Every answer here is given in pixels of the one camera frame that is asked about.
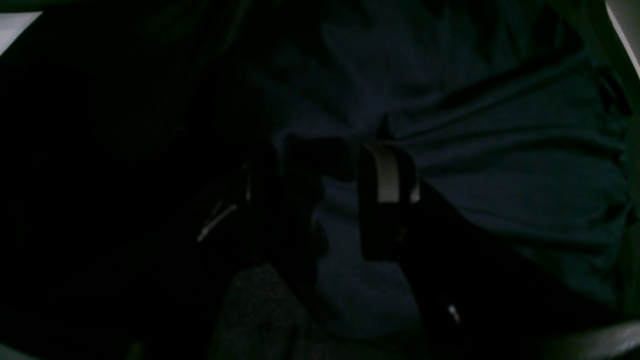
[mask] gray fabric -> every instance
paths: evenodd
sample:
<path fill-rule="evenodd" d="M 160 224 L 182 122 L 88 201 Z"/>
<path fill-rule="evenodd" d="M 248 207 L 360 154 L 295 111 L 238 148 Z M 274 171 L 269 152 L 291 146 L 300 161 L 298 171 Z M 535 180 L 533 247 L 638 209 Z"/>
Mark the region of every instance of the gray fabric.
<path fill-rule="evenodd" d="M 305 4 L 229 58 L 212 129 L 278 151 L 300 223 L 291 238 L 326 241 L 300 266 L 317 273 L 310 292 L 331 330 L 368 338 L 419 319 L 399 267 L 360 253 L 354 154 L 380 138 L 412 154 L 467 219 L 514 236 L 571 288 L 617 303 L 611 268 L 631 207 L 624 126 L 605 112 L 590 54 L 543 3 Z M 341 139 L 339 154 L 291 145 L 322 138 Z"/>

